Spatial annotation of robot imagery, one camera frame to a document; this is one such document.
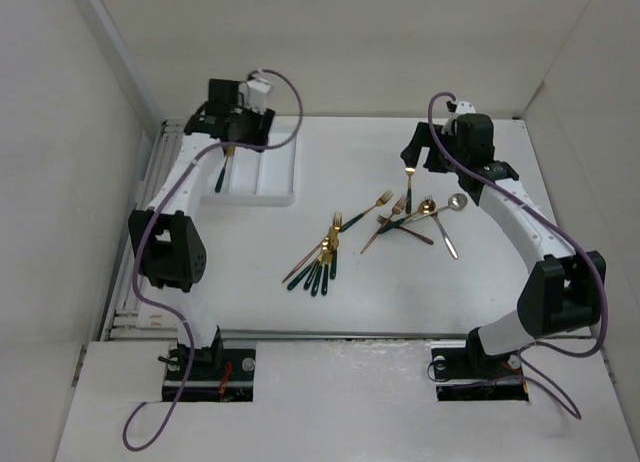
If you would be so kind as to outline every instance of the purple cable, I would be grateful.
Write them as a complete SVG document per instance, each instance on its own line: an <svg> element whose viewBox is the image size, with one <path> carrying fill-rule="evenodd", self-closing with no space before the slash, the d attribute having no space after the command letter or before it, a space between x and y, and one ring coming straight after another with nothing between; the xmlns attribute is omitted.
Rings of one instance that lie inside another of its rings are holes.
<svg viewBox="0 0 640 462"><path fill-rule="evenodd" d="M555 350L556 352L559 352L559 353L561 353L563 355L568 355L569 357L585 358L585 357L590 357L590 356L596 354L602 348L602 346L604 345L604 340L605 340L605 338L607 336L607 327L609 325L609 311L608 311L608 304L607 304L607 294L606 294L606 292L604 290L604 283L602 282L602 279L600 278L600 274L598 272L598 269L596 268L596 266L593 263L593 261L589 258L589 256L587 255L586 251L580 246L580 244L578 244L578 242L576 242L564 230L560 229L559 227L557 227L556 225L554 225L553 223L548 221L543 215L541 215L538 212L536 212L535 210L533 210L531 207L529 207L528 204L523 202L520 198L518 198L517 196L515 196L514 194L512 194L508 190L505 190L502 187L500 187L499 185L495 184L493 181L491 181L489 179L486 179L486 178L476 174L475 172L472 172L471 170L466 168L464 165L462 165L460 162L458 162L455 158L453 158L451 156L451 154L449 154L449 152L447 152L447 150L444 148L444 145L442 144L442 141L440 140L440 137L438 136L438 132L437 132L437 130L435 128L435 125L433 124L433 106L435 105L435 102L441 97L449 97L454 102L456 100L456 96L453 95L451 92L439 92L436 95L434 95L431 98L431 100L429 101L429 108L427 110L427 120L429 122L429 130L431 131L431 136L433 137L433 141L438 146L438 150L440 150L440 152L445 157L445 159L447 159L447 161L449 161L454 167L456 167L458 170L460 170L464 174L466 174L469 177L471 177L471 178L473 178L473 179L475 179L475 180L477 180L479 182L482 182L484 185L487 185L487 186L491 187L492 189L495 189L498 192L500 192L502 195L507 197L513 203L515 203L516 205L522 207L522 209L525 212L527 212L529 215L531 215L535 220L537 220L542 225L544 225L548 229L554 231L556 234L558 234L560 237L562 237L564 240L566 240L575 249L576 253L580 257L582 257L582 259L587 264L587 267L589 268L589 272L591 273L591 276L593 277L593 279L595 281L596 288L598 290L598 295L600 297L600 313L601 313L600 331L598 332L598 336L596 338L595 344L589 350L587 350L585 352L571 352L571 351L562 349L560 347L557 347L557 346L555 346L553 344L549 344L547 342L536 342L536 343L534 343L532 345L528 345L526 347L523 347L518 352L518 356L520 357L520 360L522 361L522 364L526 365L531 370L533 370L535 373L537 373L538 375L543 377L547 382L549 382L569 402L569 404L571 405L573 410L570 410L569 407L567 407L567 405L564 402L562 402L558 398L558 396L555 395L554 393L552 393L547 387L544 387L540 382L538 382L538 381L536 381L534 379L531 379L530 377L526 377L524 375L513 375L513 376L508 376L508 377L502 377L502 378L495 379L495 380L488 380L488 381L485 380L485 381L475 382L473 384L465 384L463 387L472 388L472 387L480 387L480 386L485 386L485 385L491 385L491 384L493 384L495 382L498 382L500 380L514 380L514 379L528 380L528 381L534 383L535 385L539 386L540 388L542 388L551 398L553 398L565 410L567 410L567 412L569 412L569 414L571 414L576 419L580 420L580 419L582 419L582 415L580 414L580 411L578 410L578 407L573 402L573 400L571 400L569 395L564 390L562 390L562 388L560 388L560 386L556 382L551 380L550 377L548 377L547 375L543 374L539 369L535 368L529 362L527 362L524 359L522 359L522 352L527 350L527 349L529 349L529 348L531 348L531 347L533 347L533 346L535 346L535 345L537 345L537 346L546 347L548 349Z"/></svg>
<svg viewBox="0 0 640 462"><path fill-rule="evenodd" d="M135 255L135 259L134 259L134 263L133 263L133 277L132 277L132 281L131 281L131 285L133 287L133 292L141 302L143 302L145 304L148 304L148 305L151 305L153 307L157 307L157 308L162 309L162 310L166 310L167 312L170 312L171 314L175 315L178 318L178 320L182 323L182 325L184 325L185 332L187 333L187 337L189 338L189 358L187 360L187 367L185 368L184 376L182 377L182 381L180 382L180 386L178 387L178 391L176 392L176 395L173 398L173 401L171 402L171 406L169 407L169 410L167 411L167 414L165 415L164 420L160 424L160 428L158 428L158 430L153 435L153 437L151 437L151 439L149 439L148 442L146 442L145 444L140 445L138 447L134 447L133 445L131 445L129 443L128 438L127 438L127 432L129 430L129 425L133 421L133 418L140 411L140 409L142 409L145 405L147 405L148 402L143 402L138 407L136 407L135 410L131 413L131 415L127 419L127 421L125 422L124 428L122 429L122 443L131 452L140 452L140 451L145 450L146 448L150 447L158 439L158 437L160 437L160 434L162 434L162 431L165 429L165 427L169 423L169 419L171 418L171 414L175 410L176 405L177 405L178 401L180 400L180 397L182 397L182 392L184 392L184 388L185 388L185 386L187 384L187 380L189 380L189 375L191 374L191 368L193 367L193 361L194 361L195 353L196 353L196 351L195 351L195 341L194 341L194 338L193 338L193 332L191 331L191 327L189 326L189 322L184 317L184 315L182 315L178 310L174 309L173 307L170 307L168 305L162 304L160 302L156 302L154 300L151 300L151 299L145 297L142 294L142 290L141 290L141 287L139 285L139 279L140 278L138 277L138 274L140 273L140 265L142 263L142 253L144 252L144 249L145 249L145 247L146 247L146 245L147 245L147 243L149 241L149 237L151 236L151 231L153 230L153 227L156 224L156 221L158 220L158 217L162 213L162 210L167 205L169 200L171 200L171 197L173 197L173 195L176 193L176 191L178 190L180 185L182 185L182 183L185 181L185 179L189 176L189 174L191 173L193 168L196 166L197 162L200 159L202 159L202 157L204 157L206 154L211 152L212 150L217 149L219 147L221 147L221 148L240 147L240 148L243 148L243 149L253 149L253 150L275 150L275 149L279 149L280 147L284 147L285 145L287 145L289 142L291 142L296 137L296 135L300 131L300 126L302 125L302 119L304 118L304 112L303 112L303 108L302 108L302 99L300 98L300 93L298 92L298 89L296 89L296 87L293 85L293 83L285 75L281 74L278 71L271 70L271 69L254 70L253 72L251 72L249 74L248 77L252 77L252 76L254 76L256 74L271 74L271 75L275 75L276 77L281 79L283 82L285 82L291 88L291 90L293 91L293 95L295 96L296 101L298 103L298 122L296 123L296 126L294 127L294 129L291 132L291 134L289 135L289 137L287 137L283 142L280 142L279 144L271 145L271 146L267 146L267 147L262 147L262 146L259 146L259 145L252 145L252 144L244 144L244 143L241 143L241 142L217 142L215 144L211 144L210 146L205 147L204 149L202 149L193 158L193 161L191 162L191 164L189 164L189 166L185 169L184 173L176 181L176 183L173 185L173 187L171 187L171 189L169 189L169 191L167 192L167 195L164 197L164 199L162 199L162 202L160 202L158 204L158 207L155 208L155 211L153 212L153 215L151 216L151 219L149 220L149 223L147 224L147 226L146 226L146 228L145 228L145 230L144 230L144 232L142 234L142 237L140 239L140 245L138 246L138 251L137 251L137 253Z"/></svg>

